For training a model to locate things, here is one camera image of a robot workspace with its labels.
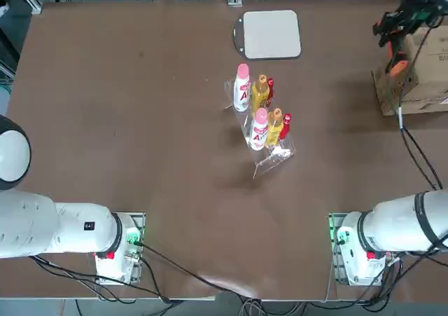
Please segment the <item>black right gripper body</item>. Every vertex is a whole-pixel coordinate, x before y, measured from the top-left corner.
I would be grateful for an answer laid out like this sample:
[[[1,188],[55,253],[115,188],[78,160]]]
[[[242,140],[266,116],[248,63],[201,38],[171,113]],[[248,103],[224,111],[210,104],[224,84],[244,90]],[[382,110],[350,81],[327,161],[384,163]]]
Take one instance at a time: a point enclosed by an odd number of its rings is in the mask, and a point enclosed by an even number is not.
[[[442,7],[427,0],[402,0],[396,12],[399,27],[417,29],[422,25],[435,26],[442,14]]]

